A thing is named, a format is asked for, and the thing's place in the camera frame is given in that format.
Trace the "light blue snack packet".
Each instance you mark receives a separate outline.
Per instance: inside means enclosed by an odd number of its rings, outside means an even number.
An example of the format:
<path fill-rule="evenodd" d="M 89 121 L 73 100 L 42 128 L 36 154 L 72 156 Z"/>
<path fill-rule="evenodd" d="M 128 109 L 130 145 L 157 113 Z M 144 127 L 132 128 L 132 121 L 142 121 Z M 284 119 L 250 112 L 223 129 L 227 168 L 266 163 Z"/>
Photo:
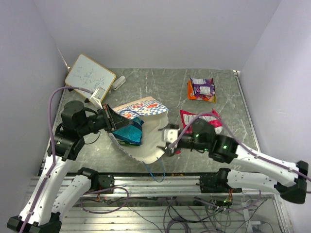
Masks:
<path fill-rule="evenodd" d="M 144 121 L 139 117 L 133 119 L 133 124 L 127 125 L 113 132 L 120 144 L 140 146 L 142 144 L 142 125 Z"/>

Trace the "pink red snack bag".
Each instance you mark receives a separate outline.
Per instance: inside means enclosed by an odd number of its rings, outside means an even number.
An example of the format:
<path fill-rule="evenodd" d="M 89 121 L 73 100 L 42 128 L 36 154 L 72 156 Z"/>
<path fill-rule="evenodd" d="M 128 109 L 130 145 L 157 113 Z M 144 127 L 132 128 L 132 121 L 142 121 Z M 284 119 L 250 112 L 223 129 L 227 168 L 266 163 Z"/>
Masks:
<path fill-rule="evenodd" d="M 187 112 L 185 110 L 180 110 L 180 116 L 181 116 L 181 121 L 182 121 L 182 125 L 183 125 L 183 128 L 184 128 L 196 116 L 196 114 Z M 200 116 L 199 118 L 203 119 L 206 122 L 208 122 L 209 124 L 213 125 L 216 134 L 220 134 L 222 132 L 223 125 L 214 116 L 203 115 L 203 116 Z"/>

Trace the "checkered blue paper bag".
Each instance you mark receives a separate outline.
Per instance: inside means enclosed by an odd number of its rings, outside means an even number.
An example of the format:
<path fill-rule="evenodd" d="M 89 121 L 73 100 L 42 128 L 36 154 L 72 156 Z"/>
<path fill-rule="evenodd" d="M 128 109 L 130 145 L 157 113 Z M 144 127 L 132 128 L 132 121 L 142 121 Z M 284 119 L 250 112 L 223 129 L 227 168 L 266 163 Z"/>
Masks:
<path fill-rule="evenodd" d="M 160 129 L 168 124 L 168 108 L 154 99 L 145 97 L 133 102 L 118 106 L 114 111 L 123 117 L 133 120 L 139 117 L 144 121 L 142 125 L 142 144 L 140 146 L 120 144 L 113 133 L 109 134 L 111 140 L 117 147 L 132 159 L 144 164 L 154 181 L 160 183 L 165 179 L 165 167 L 161 160 L 164 152 L 160 147 L 166 145 L 161 139 Z M 155 177 L 149 168 L 149 164 L 156 161 L 160 162 L 162 167 L 162 177 Z"/>

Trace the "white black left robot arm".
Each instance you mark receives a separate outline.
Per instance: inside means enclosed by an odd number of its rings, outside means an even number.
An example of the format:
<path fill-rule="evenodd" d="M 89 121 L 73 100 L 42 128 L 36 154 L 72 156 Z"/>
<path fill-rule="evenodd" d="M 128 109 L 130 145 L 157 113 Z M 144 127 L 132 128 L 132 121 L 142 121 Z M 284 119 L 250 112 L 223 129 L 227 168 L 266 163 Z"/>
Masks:
<path fill-rule="evenodd" d="M 107 104 L 94 111 L 78 100 L 65 104 L 61 119 L 61 124 L 52 132 L 44 168 L 28 203 L 19 215 L 8 220 L 7 228 L 16 233 L 59 232 L 65 212 L 84 193 L 99 189 L 99 173 L 83 167 L 77 171 L 72 184 L 58 194 L 69 168 L 85 145 L 84 137 L 100 130 L 112 133 L 133 124 Z"/>

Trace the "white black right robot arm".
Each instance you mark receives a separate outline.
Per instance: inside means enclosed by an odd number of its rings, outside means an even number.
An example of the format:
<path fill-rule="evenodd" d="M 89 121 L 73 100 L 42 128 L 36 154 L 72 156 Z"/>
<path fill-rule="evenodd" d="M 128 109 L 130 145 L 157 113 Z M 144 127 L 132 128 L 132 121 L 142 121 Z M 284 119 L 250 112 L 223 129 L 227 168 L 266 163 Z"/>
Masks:
<path fill-rule="evenodd" d="M 253 169 L 252 172 L 219 169 L 214 180 L 214 186 L 218 191 L 249 188 L 276 193 L 291 203 L 305 203 L 308 163 L 292 163 L 263 154 L 232 137 L 217 134 L 214 126 L 200 118 L 194 120 L 190 126 L 191 133 L 186 133 L 173 124 L 161 130 L 162 140 L 166 143 L 163 150 L 167 155 L 174 155 L 176 149 L 208 152 L 209 158 L 216 162 Z"/>

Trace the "orange snack packet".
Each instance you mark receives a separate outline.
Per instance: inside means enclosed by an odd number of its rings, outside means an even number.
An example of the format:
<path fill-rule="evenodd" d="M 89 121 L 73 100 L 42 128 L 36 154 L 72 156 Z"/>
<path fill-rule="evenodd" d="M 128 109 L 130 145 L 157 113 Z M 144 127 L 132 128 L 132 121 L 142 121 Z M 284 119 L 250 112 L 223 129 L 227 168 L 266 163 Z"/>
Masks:
<path fill-rule="evenodd" d="M 213 96 L 206 96 L 206 95 L 199 95 L 198 97 L 195 96 L 191 81 L 188 81 L 188 99 L 189 100 L 202 100 L 202 101 L 207 101 L 211 103 L 216 103 L 216 95 Z"/>

